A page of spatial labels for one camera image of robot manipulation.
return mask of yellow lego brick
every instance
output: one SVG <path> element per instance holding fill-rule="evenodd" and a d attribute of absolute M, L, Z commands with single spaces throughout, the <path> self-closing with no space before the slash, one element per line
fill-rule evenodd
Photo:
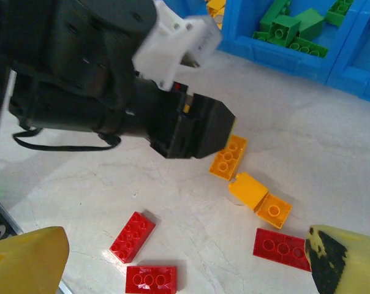
<path fill-rule="evenodd" d="M 245 138 L 232 135 L 226 148 L 216 155 L 210 167 L 210 173 L 231 181 L 244 157 L 246 146 Z"/>
<path fill-rule="evenodd" d="M 55 294 L 68 254 L 68 239 L 61 227 L 1 240 L 0 293 Z"/>
<path fill-rule="evenodd" d="M 213 17 L 226 5 L 226 0 L 210 0 L 207 3 L 207 11 Z"/>
<path fill-rule="evenodd" d="M 268 188 L 247 173 L 240 173 L 235 179 L 234 183 L 228 185 L 228 189 L 234 196 L 256 212 L 268 194 Z"/>
<path fill-rule="evenodd" d="M 223 16 L 224 16 L 224 7 L 213 16 L 214 21 L 216 22 L 217 27 L 219 29 L 222 29 Z"/>
<path fill-rule="evenodd" d="M 288 204 L 272 194 L 268 194 L 261 204 L 260 209 L 257 211 L 257 215 L 274 227 L 280 229 L 283 227 L 291 209 L 291 204 Z"/>

